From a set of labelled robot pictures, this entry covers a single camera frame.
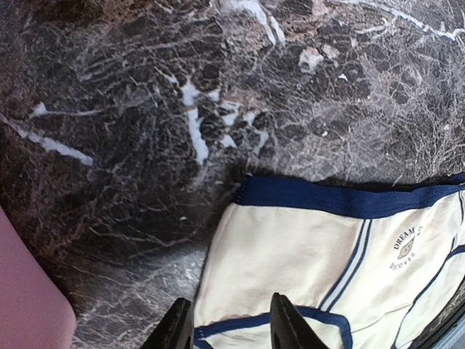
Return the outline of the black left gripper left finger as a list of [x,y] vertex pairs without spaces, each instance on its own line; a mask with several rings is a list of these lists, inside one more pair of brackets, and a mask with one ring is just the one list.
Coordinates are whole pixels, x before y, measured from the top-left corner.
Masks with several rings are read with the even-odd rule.
[[192,303],[180,297],[143,343],[143,349],[193,349],[193,344]]

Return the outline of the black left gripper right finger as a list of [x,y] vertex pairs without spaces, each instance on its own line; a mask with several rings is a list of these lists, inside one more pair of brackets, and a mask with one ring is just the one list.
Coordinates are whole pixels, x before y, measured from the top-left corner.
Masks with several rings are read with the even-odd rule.
[[272,348],[328,348],[304,318],[335,326],[341,336],[342,347],[352,348],[349,323],[345,317],[318,309],[295,307],[284,294],[275,292],[270,303],[270,336]]

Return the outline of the cream underwear with navy trim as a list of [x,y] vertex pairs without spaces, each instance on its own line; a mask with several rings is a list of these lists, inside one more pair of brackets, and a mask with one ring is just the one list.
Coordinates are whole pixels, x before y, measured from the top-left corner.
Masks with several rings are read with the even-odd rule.
[[330,348],[409,348],[464,281],[464,177],[370,192],[247,177],[194,307],[199,348],[269,348],[274,293]]

